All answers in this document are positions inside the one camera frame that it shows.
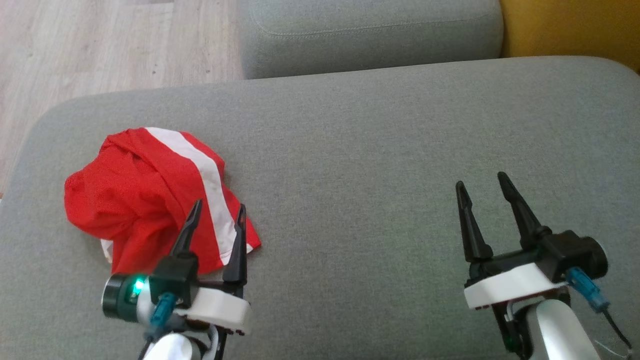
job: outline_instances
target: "green led light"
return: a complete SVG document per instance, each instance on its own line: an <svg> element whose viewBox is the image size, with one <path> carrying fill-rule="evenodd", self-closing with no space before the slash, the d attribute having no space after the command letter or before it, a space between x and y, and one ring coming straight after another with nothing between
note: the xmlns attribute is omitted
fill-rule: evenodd
<svg viewBox="0 0 640 360"><path fill-rule="evenodd" d="M145 281L138 279L136 280L136 282L133 284L133 293L134 294L139 294L142 291L142 288L145 286Z"/></svg>

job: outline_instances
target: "seam stitching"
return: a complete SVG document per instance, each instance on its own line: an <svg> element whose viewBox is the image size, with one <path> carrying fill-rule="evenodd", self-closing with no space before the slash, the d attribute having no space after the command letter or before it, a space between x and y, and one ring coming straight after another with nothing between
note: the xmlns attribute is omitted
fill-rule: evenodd
<svg viewBox="0 0 640 360"><path fill-rule="evenodd" d="M395 29L395 28L409 28L412 26L423 26L423 25L439 25L439 24L450 24L454 22L470 22L482 19L489 15L495 13L495 5L492 10L482 16L474 17L472 19L460 19L460 20L443 20L443 21L427 21L427 22L399 22L396 24L382 24L377 26L355 26L352 28L343 28L343 29L329 29L329 30L321 30L321 31L309 31L306 33L277 33L273 31L268 31L255 17L253 12L253 6L250 6L249 16L252 22L265 34L271 35L272 37L320 37L320 36L332 36L339 35L344 33L362 33L366 31L381 31L384 29Z"/></svg>

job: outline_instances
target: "red cloth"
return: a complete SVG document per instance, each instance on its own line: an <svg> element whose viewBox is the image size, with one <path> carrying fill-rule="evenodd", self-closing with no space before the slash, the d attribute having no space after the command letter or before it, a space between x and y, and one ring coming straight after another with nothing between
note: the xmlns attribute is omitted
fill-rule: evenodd
<svg viewBox="0 0 640 360"><path fill-rule="evenodd" d="M147 127L109 135L95 160L65 183L70 222L113 240L112 272L153 271L189 211L203 200L191 250L201 274L228 262L240 202L222 183L225 162L189 133ZM246 221L247 250L260 240Z"/></svg>

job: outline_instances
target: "gray sofa cushion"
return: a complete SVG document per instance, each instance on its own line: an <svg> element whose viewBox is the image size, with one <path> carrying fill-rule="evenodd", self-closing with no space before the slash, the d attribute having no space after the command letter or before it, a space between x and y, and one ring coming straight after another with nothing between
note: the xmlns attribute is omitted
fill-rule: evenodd
<svg viewBox="0 0 640 360"><path fill-rule="evenodd" d="M499 0L242 0L250 79L496 58Z"/></svg>
<svg viewBox="0 0 640 360"><path fill-rule="evenodd" d="M227 359L513 359L463 296L454 185L487 241L518 248L496 173L538 218L607 248L599 283L640 343L640 78L582 57L514 58L85 97L48 112L0 204L0 359L134 359L105 319L99 243L63 182L127 127L189 131L226 162L264 244L249 256L255 331ZM615 335L578 297L594 338Z"/></svg>

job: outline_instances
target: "black cable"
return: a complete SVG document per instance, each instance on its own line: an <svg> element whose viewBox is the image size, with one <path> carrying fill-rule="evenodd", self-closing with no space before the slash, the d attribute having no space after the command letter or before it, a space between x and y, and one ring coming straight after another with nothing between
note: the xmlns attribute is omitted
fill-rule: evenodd
<svg viewBox="0 0 640 360"><path fill-rule="evenodd" d="M609 322L609 325L611 325L611 327L613 328L613 331L615 331L616 334L618 335L618 337L620 338L620 340L622 340L622 342L625 343L625 345L629 349L629 353L630 353L631 350L633 349L632 346L631 346L631 342L629 342L627 337L622 333L622 331L620 331L620 328L616 325L616 322L613 321L613 318L611 317L611 314L609 314L609 310L604 309L604 310L602 310L602 313L604 314L604 317Z"/></svg>
<svg viewBox="0 0 640 360"><path fill-rule="evenodd" d="M140 352L140 355L138 356L138 360L143 360L145 358L145 355L147 354L147 350L149 349L149 346L151 346L151 339L147 340L147 343L145 344L145 347L142 348L142 351Z"/></svg>

